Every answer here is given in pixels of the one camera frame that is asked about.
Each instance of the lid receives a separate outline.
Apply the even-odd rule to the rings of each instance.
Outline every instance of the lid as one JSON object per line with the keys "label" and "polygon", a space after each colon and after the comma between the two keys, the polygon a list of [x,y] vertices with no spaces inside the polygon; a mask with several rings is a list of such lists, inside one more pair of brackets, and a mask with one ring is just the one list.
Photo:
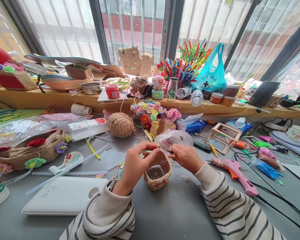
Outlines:
{"label": "lid", "polygon": [[117,84],[106,84],[106,85],[104,85],[104,87],[105,87],[106,90],[117,90],[117,89],[119,89]]}
{"label": "lid", "polygon": [[236,88],[236,89],[239,89],[239,88],[241,88],[241,85],[227,85],[227,88]]}
{"label": "lid", "polygon": [[223,96],[223,98],[229,99],[229,100],[236,100],[237,99],[237,97],[228,97],[228,96]]}
{"label": "lid", "polygon": [[211,94],[211,97],[222,98],[223,94],[214,92],[214,93]]}

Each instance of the woven basket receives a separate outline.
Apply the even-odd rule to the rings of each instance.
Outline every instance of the woven basket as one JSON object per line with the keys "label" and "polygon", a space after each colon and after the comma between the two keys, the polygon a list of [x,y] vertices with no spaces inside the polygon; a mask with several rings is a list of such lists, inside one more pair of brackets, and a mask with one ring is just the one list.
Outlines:
{"label": "woven basket", "polygon": [[[160,173],[160,171],[163,172],[163,176],[159,177],[157,179],[151,179],[149,177],[150,172],[156,171],[155,174],[152,174],[152,176],[156,175],[157,173]],[[153,164],[144,172],[144,181],[146,182],[147,186],[155,191],[160,188],[162,188],[167,182],[169,181],[169,177],[172,175],[172,165],[166,156],[166,154],[163,151],[159,151],[157,154],[155,160],[153,161]]]}
{"label": "woven basket", "polygon": [[[54,133],[43,133],[37,136],[30,137],[6,151],[0,152],[0,163],[7,163],[13,166],[14,170],[24,170],[26,166],[24,163],[29,159],[39,157],[52,162],[57,158],[59,153],[56,152],[55,147],[61,142],[64,142],[64,130],[59,129]],[[38,147],[28,147],[27,144],[37,138],[45,138],[46,142]]]}

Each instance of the pink glue gun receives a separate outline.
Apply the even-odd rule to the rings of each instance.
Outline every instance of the pink glue gun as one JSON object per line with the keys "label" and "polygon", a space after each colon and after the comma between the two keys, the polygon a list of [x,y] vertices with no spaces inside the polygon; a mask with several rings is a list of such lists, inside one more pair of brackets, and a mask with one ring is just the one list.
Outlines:
{"label": "pink glue gun", "polygon": [[229,159],[224,158],[213,158],[211,160],[207,160],[208,162],[212,162],[217,167],[222,167],[227,169],[230,172],[231,178],[237,178],[239,182],[242,184],[244,189],[246,190],[246,194],[249,196],[258,196],[258,191],[255,186],[246,178],[245,175],[240,171],[241,165],[237,161],[230,161]]}

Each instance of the striped sweater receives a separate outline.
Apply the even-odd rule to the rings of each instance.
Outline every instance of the striped sweater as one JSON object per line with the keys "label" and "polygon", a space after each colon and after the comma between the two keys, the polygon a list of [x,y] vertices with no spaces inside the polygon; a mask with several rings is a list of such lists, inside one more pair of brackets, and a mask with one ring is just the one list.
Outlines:
{"label": "striped sweater", "polygon": [[[285,239],[250,197],[230,186],[224,173],[215,172],[205,163],[194,176],[201,182],[202,195],[223,239]],[[109,181],[90,199],[60,240],[130,238],[135,226],[132,193],[127,197],[113,194],[115,183]]]}

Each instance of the glass bottle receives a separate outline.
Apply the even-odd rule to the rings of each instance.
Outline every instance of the glass bottle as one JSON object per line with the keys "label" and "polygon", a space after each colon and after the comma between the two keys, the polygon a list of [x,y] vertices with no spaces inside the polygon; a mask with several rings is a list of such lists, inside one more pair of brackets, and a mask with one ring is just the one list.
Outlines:
{"label": "glass bottle", "polygon": [[171,77],[167,88],[167,101],[174,101],[176,99],[177,88],[178,78]]}

